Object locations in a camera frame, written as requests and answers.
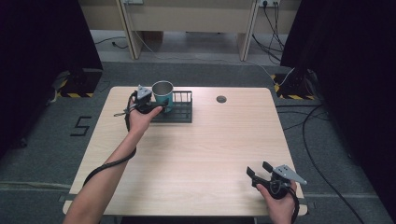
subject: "floor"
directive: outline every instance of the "floor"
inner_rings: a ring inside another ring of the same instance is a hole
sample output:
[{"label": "floor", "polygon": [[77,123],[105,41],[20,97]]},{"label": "floor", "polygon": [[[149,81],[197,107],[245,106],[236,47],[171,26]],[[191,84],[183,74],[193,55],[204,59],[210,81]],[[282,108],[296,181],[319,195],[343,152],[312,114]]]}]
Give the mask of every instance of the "floor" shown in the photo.
[{"label": "floor", "polygon": [[[236,34],[164,32],[163,42],[150,41],[142,49],[138,60],[133,60],[123,31],[92,30],[93,41],[102,62],[121,63],[221,63],[279,65],[252,39],[247,60],[241,62],[236,44]],[[272,35],[256,35],[264,46],[280,50]],[[284,44],[286,35],[279,35]],[[281,53],[272,51],[277,58]]]}]

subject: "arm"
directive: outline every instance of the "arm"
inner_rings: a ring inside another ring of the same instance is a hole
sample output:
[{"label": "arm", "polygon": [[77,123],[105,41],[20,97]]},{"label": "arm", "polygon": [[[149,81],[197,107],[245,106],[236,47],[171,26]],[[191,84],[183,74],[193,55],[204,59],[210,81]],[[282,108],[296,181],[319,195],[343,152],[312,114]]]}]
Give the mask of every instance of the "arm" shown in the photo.
[{"label": "arm", "polygon": [[[130,114],[130,131],[105,163],[120,160],[131,154],[148,129],[151,119],[161,110],[162,108],[159,106],[147,115],[133,110]],[[126,165],[127,162],[124,162],[93,176],[70,205],[64,223],[97,224],[113,197]]]},{"label": "arm", "polygon": [[[297,190],[297,185],[291,181],[291,188]],[[257,185],[257,190],[262,194],[268,208],[268,214],[273,220],[274,224],[290,224],[291,217],[294,212],[294,200],[290,194],[287,194],[283,199],[276,200],[271,197],[268,190],[261,184]]]}]

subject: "hand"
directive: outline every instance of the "hand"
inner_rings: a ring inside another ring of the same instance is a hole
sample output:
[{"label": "hand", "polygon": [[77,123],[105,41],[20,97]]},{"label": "hand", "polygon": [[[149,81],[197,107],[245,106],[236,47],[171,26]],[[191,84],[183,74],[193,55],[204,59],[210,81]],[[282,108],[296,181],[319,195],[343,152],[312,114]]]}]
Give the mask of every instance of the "hand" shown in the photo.
[{"label": "hand", "polygon": [[161,106],[157,106],[148,114],[142,114],[135,109],[131,111],[129,115],[130,133],[143,134],[149,128],[149,123],[151,122],[151,120],[155,116],[157,116],[162,110],[163,108]]},{"label": "hand", "polygon": [[[297,190],[297,185],[291,181],[291,188]],[[257,190],[267,203],[268,214],[274,224],[290,224],[294,212],[294,200],[288,193],[283,199],[274,199],[268,190],[261,184],[257,185]]]}]

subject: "forearm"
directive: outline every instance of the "forearm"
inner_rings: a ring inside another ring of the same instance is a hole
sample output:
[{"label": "forearm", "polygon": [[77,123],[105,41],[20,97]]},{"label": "forearm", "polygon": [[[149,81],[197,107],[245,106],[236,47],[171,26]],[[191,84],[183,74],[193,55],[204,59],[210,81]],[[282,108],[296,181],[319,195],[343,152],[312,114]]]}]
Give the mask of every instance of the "forearm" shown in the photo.
[{"label": "forearm", "polygon": [[[105,163],[130,155],[142,133],[129,132]],[[98,223],[110,202],[127,162],[107,168],[94,175],[72,202],[64,223]]]}]

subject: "black cable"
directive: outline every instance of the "black cable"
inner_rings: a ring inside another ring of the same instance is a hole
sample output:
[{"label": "black cable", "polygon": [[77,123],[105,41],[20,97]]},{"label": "black cable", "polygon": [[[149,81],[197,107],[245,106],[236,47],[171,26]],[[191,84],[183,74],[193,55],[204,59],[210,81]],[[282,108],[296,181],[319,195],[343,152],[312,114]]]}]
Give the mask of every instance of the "black cable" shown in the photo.
[{"label": "black cable", "polygon": [[298,201],[297,194],[296,191],[294,191],[294,189],[288,188],[288,192],[294,200],[294,212],[293,212],[293,216],[291,217],[291,223],[294,223],[295,220],[297,219],[298,212],[300,211],[300,202]]},{"label": "black cable", "polygon": [[126,49],[126,48],[128,48],[128,45],[125,46],[125,47],[121,47],[121,46],[119,46],[118,44],[116,44],[116,42],[111,42],[111,44],[113,44],[114,47],[117,47],[117,48],[119,48],[119,49]]},{"label": "black cable", "polygon": [[304,122],[301,122],[301,123],[298,123],[298,124],[294,124],[294,125],[292,125],[292,126],[290,126],[290,127],[284,128],[283,131],[286,131],[286,130],[288,130],[288,129],[292,129],[292,128],[297,127],[297,126],[300,126],[300,125],[302,125],[302,124],[304,124]]},{"label": "black cable", "polygon": [[[300,112],[300,111],[279,111],[277,113],[278,114],[292,114],[292,113],[294,113],[294,114],[308,115],[308,113]],[[326,114],[326,112],[323,112],[323,113],[320,113],[320,114],[317,114],[317,115],[311,115],[311,116],[312,116],[313,119],[330,120],[330,119],[321,118],[319,115],[322,115],[322,114]]]},{"label": "black cable", "polygon": [[319,170],[318,166],[314,162],[314,159],[312,158],[311,152],[309,151],[308,144],[306,143],[305,139],[305,124],[308,121],[309,117],[315,112],[315,110],[319,109],[321,105],[315,107],[305,118],[304,123],[303,123],[303,141],[304,141],[304,146],[306,153],[308,154],[309,160],[311,160],[312,164],[314,165],[315,169],[318,171],[319,175],[323,178],[323,180],[334,190],[334,192],[340,197],[340,199],[349,207],[349,209],[352,211],[352,213],[356,216],[356,218],[361,222],[364,223],[359,214],[355,211],[355,209],[349,204],[349,202],[344,198],[344,196],[329,182],[329,180],[324,176],[324,174]]},{"label": "black cable", "polygon": [[253,37],[253,39],[256,41],[256,43],[259,45],[259,47],[260,47],[264,52],[266,52],[266,53],[269,54],[269,55],[271,54],[272,57],[274,57],[274,58],[276,58],[278,61],[280,61],[280,59],[277,58],[277,57],[275,56],[275,54],[273,54],[273,53],[270,51],[271,48],[268,48],[268,47],[264,46],[262,43],[260,43],[260,42],[256,39],[256,36],[252,35],[252,37]]},{"label": "black cable", "polygon": [[99,42],[95,42],[95,45],[96,45],[96,44],[103,43],[103,42],[105,42],[105,41],[107,41],[107,40],[111,40],[111,39],[121,39],[121,38],[126,38],[126,37],[125,37],[125,36],[114,36],[114,37],[110,37],[110,38],[107,38],[107,39],[103,39],[103,40],[101,40],[101,41],[99,41]]},{"label": "black cable", "polygon": [[281,41],[280,38],[279,38],[279,35],[277,34],[277,20],[278,20],[278,18],[279,18],[279,16],[278,16],[279,8],[277,8],[277,11],[276,11],[276,7],[275,7],[275,13],[276,13],[276,15],[277,15],[277,17],[276,17],[276,28],[274,28],[273,24],[271,23],[271,20],[270,20],[270,18],[268,17],[267,11],[266,11],[265,9],[266,9],[266,6],[263,7],[264,15],[265,15],[265,17],[267,18],[268,23],[270,23],[271,30],[273,31],[273,37],[276,39],[276,41],[277,41],[278,43],[282,43],[282,41]]},{"label": "black cable", "polygon": [[285,45],[282,43],[282,40],[279,37],[279,31],[277,30],[277,23],[279,21],[279,3],[274,2],[274,7],[275,7],[275,33],[276,33],[276,37],[277,37],[277,42],[278,42],[280,48],[283,50]]},{"label": "black cable", "polygon": [[321,105],[276,105],[275,107],[295,107],[295,106],[315,107],[315,106],[321,106]]},{"label": "black cable", "polygon": [[256,36],[255,36],[255,35],[252,35],[252,37],[253,37],[253,39],[256,41],[256,43],[257,43],[261,48],[265,48],[266,50],[273,50],[273,51],[277,51],[277,52],[283,52],[283,51],[280,50],[280,49],[271,49],[271,48],[265,46],[264,44],[262,44],[261,42],[259,42],[259,41],[256,39]]},{"label": "black cable", "polygon": [[[279,36],[276,35],[276,30],[275,30],[273,24],[271,23],[270,18],[268,17],[267,11],[265,10],[265,9],[266,9],[266,4],[265,4],[265,3],[266,3],[266,1],[264,1],[264,6],[263,6],[264,15],[265,15],[265,17],[267,18],[268,23],[270,24],[271,30],[273,31],[273,36],[272,36],[272,38],[271,38],[270,46],[269,46],[269,48],[271,48],[271,45],[272,45],[272,42],[274,41],[274,38],[277,40],[278,43],[280,43],[281,41],[280,41],[280,39],[279,39]],[[279,63],[275,63],[275,62],[271,59],[271,56],[272,56],[272,55],[268,54],[268,58],[269,58],[269,60],[271,61],[271,63],[279,64]]]},{"label": "black cable", "polygon": [[99,90],[99,92],[105,91],[110,86],[110,81],[103,81],[103,82],[106,82],[107,85],[102,90]]},{"label": "black cable", "polygon": [[85,184],[87,184],[88,181],[89,181],[94,175],[98,174],[99,172],[101,172],[101,171],[103,171],[103,170],[105,170],[105,169],[107,169],[107,168],[110,168],[110,167],[112,167],[112,166],[115,166],[115,165],[118,165],[118,164],[121,164],[121,163],[123,163],[123,162],[125,162],[125,161],[130,160],[130,159],[134,156],[134,154],[136,154],[136,148],[135,148],[134,151],[133,151],[131,154],[129,154],[127,157],[125,157],[125,158],[123,158],[123,159],[120,159],[120,160],[118,160],[118,161],[112,161],[112,162],[109,162],[109,163],[105,163],[105,164],[99,166],[98,168],[94,169],[94,170],[87,176],[87,178],[85,179],[84,184],[83,184],[82,186],[85,186]]}]

